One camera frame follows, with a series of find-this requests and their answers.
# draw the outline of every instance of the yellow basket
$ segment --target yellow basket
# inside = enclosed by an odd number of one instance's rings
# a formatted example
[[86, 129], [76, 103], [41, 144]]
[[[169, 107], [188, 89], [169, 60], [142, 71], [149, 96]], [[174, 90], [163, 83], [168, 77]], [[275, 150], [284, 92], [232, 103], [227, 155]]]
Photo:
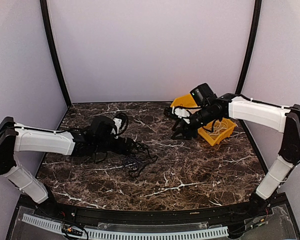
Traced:
[[[188, 107], [188, 108], [194, 108], [197, 107], [197, 104], [195, 102], [195, 100], [193, 99], [193, 97], [191, 96], [191, 94], [187, 94], [185, 96], [181, 96], [181, 97], [177, 97], [173, 103], [170, 105], [170, 107], [173, 106], [183, 106], [183, 107]], [[205, 128], [206, 129], [211, 129], [212, 127], [212, 123], [213, 122], [209, 122]], [[227, 126], [227, 129], [224, 130], [223, 132], [221, 132], [218, 135], [212, 135], [209, 134], [209, 132], [207, 132], [206, 130], [204, 130], [202, 127], [198, 130], [198, 133], [201, 137], [203, 137], [211, 146], [214, 146], [216, 144], [219, 144], [223, 139], [230, 137], [230, 135], [233, 133], [236, 124], [226, 118], [223, 118], [221, 122], [216, 122], [217, 124], [223, 124], [225, 126]]]

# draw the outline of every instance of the white cable tray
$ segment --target white cable tray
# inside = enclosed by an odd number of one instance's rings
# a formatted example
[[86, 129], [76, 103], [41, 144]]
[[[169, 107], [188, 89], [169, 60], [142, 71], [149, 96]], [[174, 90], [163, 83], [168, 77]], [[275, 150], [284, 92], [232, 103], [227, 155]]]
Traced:
[[[62, 234], [60, 221], [47, 220], [26, 213], [23, 214], [22, 221], [56, 234]], [[103, 231], [88, 227], [85, 227], [85, 230], [88, 232], [89, 240], [206, 240], [227, 237], [229, 235], [227, 226], [205, 230], [169, 233]], [[81, 239], [86, 239], [85, 233], [83, 233]]]

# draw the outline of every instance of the black frame edge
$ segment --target black frame edge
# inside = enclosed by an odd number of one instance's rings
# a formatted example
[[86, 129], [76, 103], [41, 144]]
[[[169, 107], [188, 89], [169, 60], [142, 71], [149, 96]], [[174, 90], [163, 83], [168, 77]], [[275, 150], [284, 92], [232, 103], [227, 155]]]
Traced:
[[[294, 231], [296, 233], [297, 239], [300, 239], [300, 231], [297, 226], [295, 217], [293, 215], [289, 200], [286, 194], [280, 193], [275, 198], [271, 200], [271, 207], [280, 206], [285, 204], [289, 216], [292, 220], [292, 225]], [[79, 225], [88, 225], [88, 226], [97, 226], [99, 222], [102, 223], [112, 223], [112, 224], [129, 224], [129, 225], [171, 225], [171, 224], [189, 224], [189, 223], [200, 223], [200, 222], [208, 222], [210, 226], [215, 225], [223, 225], [223, 226], [232, 226], [236, 224], [241, 224], [244, 222], [245, 219], [250, 218], [249, 215], [242, 215], [236, 217], [225, 217], [223, 215], [224, 211], [233, 211], [239, 209], [245, 209], [249, 205], [248, 202], [236, 203], [233, 205], [227, 206], [218, 206], [213, 208], [200, 208], [200, 209], [193, 209], [193, 210], [180, 210], [180, 211], [123, 211], [123, 210], [106, 210], [106, 209], [98, 209], [98, 208], [87, 208], [81, 206], [72, 206], [67, 204], [60, 203], [60, 207], [63, 211], [67, 213], [76, 213], [75, 217], [71, 217], [69, 221], [75, 222]], [[12, 235], [12, 231], [15, 225], [16, 217], [19, 208], [27, 207], [34, 210], [34, 214], [39, 216], [46, 215], [42, 214], [39, 209], [36, 209], [35, 203], [31, 200], [31, 198], [27, 195], [21, 194], [19, 200], [16, 204], [16, 208], [14, 210], [13, 217], [10, 222], [9, 231], [6, 236], [6, 240], [10, 240], [9, 238]], [[111, 215], [116, 214], [116, 216], [120, 216], [119, 219], [111, 217]], [[168, 215], [172, 219], [168, 220], [167, 218], [163, 220], [163, 216]], [[84, 218], [88, 217], [94, 223], [87, 224], [85, 221], [82, 221]], [[137, 223], [133, 221], [135, 217], [141, 217], [143, 219], [142, 222], [138, 221]]]
[[294, 232], [295, 232], [295, 235], [296, 235], [296, 239], [300, 240], [300, 229], [298, 227], [297, 220], [296, 220], [294, 212], [291, 208], [290, 202], [287, 201], [287, 203], [285, 205], [286, 205], [286, 208], [288, 209], [288, 214], [290, 216], [290, 219], [291, 219], [291, 222], [292, 222], [292, 225], [293, 225], [293, 229], [294, 229]]
[[13, 211], [13, 214], [12, 214], [12, 217], [11, 217], [11, 221], [10, 221], [10, 225], [9, 225], [9, 228], [8, 228], [8, 231], [6, 233], [6, 236], [5, 236], [5, 240], [11, 240], [11, 237], [12, 237], [12, 233], [13, 233], [13, 230], [15, 228], [15, 223], [16, 223], [16, 220], [17, 220], [17, 216], [18, 216], [18, 212], [19, 212], [19, 207], [20, 207], [20, 204], [19, 204], [19, 201], [20, 201], [20, 196], [19, 196], [19, 200], [14, 208], [14, 211]]
[[61, 66], [60, 66], [60, 62], [59, 62], [59, 58], [58, 58], [58, 54], [57, 54], [57, 49], [56, 49], [54, 36], [52, 33], [52, 28], [51, 28], [51, 22], [50, 22], [50, 18], [49, 18], [47, 0], [40, 0], [40, 6], [41, 6], [42, 19], [43, 19], [43, 24], [44, 24], [44, 29], [45, 29], [45, 35], [46, 35], [46, 39], [47, 39], [47, 42], [49, 45], [54, 70], [56, 73], [56, 77], [58, 78], [58, 82], [59, 82], [59, 85], [61, 88], [61, 92], [62, 92], [64, 101], [65, 101], [67, 107], [69, 108], [72, 105], [72, 103], [71, 103], [71, 99], [70, 99], [70, 96], [69, 96], [69, 93], [67, 90], [64, 76], [62, 74], [62, 70], [61, 70]]
[[260, 150], [259, 150], [259, 148], [258, 148], [258, 146], [256, 144], [256, 141], [255, 141], [254, 137], [252, 136], [252, 134], [251, 134], [248, 126], [246, 125], [245, 121], [243, 121], [243, 120], [240, 119], [239, 122], [240, 122], [240, 124], [241, 124], [241, 126], [242, 126], [242, 128], [243, 128], [243, 130], [244, 130], [244, 132], [246, 134], [246, 136], [248, 137], [248, 140], [249, 140], [249, 142], [250, 142], [250, 144], [251, 144], [251, 146], [253, 148], [253, 151], [254, 151], [256, 157], [259, 159], [259, 162], [260, 162], [260, 165], [261, 165], [261, 167], [262, 167], [262, 169], [264, 171], [264, 174], [267, 174], [268, 171], [269, 171], [268, 167], [266, 165], [264, 157], [262, 156], [262, 154], [261, 154], [261, 152], [260, 152]]
[[259, 24], [260, 12], [261, 12], [261, 3], [262, 0], [255, 0], [254, 2], [254, 10], [253, 10], [249, 40], [246, 46], [243, 65], [242, 65], [239, 81], [236, 86], [235, 94], [241, 94], [245, 84], [245, 80], [248, 73], [249, 64], [250, 64], [250, 60], [251, 60], [252, 52], [254, 50], [255, 40], [257, 36], [257, 30], [258, 30], [258, 24]]

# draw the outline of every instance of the white wall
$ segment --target white wall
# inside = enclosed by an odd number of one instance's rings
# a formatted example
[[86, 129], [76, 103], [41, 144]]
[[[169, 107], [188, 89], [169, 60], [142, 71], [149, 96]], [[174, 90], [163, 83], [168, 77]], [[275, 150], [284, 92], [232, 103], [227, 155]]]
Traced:
[[[263, 1], [256, 42], [243, 93], [275, 104], [300, 104], [300, 0]], [[249, 124], [265, 161], [277, 157], [282, 134]], [[300, 166], [281, 189], [300, 228]]]
[[254, 0], [49, 1], [71, 100], [170, 101], [234, 92]]
[[[38, 0], [0, 0], [0, 122], [6, 116], [55, 129], [66, 111]], [[33, 174], [42, 154], [18, 155]], [[0, 177], [0, 240], [6, 238], [19, 191]]]

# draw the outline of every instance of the black camera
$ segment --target black camera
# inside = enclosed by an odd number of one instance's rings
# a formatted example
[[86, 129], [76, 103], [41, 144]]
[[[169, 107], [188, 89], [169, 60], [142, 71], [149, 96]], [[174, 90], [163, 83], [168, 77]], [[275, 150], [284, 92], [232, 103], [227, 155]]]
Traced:
[[200, 107], [206, 107], [217, 99], [217, 95], [211, 90], [207, 83], [203, 83], [190, 91], [195, 103]]

